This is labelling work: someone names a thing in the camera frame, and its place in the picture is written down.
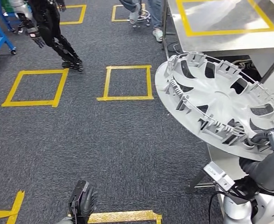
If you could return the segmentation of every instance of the person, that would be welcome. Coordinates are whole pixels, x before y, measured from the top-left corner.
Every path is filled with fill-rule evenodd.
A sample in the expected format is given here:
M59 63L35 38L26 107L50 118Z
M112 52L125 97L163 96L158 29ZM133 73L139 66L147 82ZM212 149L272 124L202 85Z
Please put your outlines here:
M162 25L162 4L161 0L148 0L149 5L149 12L151 16L151 22L154 26L153 35L157 42L162 42L163 31L161 30ZM138 14L141 9L139 3L134 3L132 0L120 0L126 9L130 11L129 22L134 24L138 20Z

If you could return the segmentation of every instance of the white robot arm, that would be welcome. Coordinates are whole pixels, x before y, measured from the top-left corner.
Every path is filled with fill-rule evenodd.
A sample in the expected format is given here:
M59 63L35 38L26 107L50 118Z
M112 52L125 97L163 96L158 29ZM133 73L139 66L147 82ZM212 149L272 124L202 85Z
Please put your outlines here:
M239 166L248 176L236 181L213 162L204 168L225 195L224 224L269 224L274 220L274 130L258 133L251 141L270 143L273 153L263 161L239 158Z

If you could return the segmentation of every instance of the yellow floor tape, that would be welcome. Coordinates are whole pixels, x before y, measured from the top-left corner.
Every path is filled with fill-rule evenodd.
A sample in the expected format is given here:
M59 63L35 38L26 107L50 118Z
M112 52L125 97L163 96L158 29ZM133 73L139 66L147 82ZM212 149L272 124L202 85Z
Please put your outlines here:
M8 217L7 224L15 224L19 211L21 208L22 202L24 199L24 191L18 191L13 204L12 210L0 210L0 218Z

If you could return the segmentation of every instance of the shoe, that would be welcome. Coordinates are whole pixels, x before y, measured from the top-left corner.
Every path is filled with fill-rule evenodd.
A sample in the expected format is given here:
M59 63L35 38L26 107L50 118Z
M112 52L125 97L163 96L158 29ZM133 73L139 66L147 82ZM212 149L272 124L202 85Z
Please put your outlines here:
M163 40L163 32L160 29L155 29L153 31L153 35L157 42L162 42Z
M136 10L132 13L129 13L129 22L131 24L135 24L138 21L138 14L139 13L142 6L139 3L136 3Z

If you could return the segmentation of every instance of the metal table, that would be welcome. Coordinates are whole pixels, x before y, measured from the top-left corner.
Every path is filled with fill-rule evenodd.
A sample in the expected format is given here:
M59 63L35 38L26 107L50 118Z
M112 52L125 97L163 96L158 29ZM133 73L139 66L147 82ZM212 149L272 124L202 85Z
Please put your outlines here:
M164 0L163 48L167 58L168 13L183 52L274 53L274 0ZM264 79L273 70L274 62Z

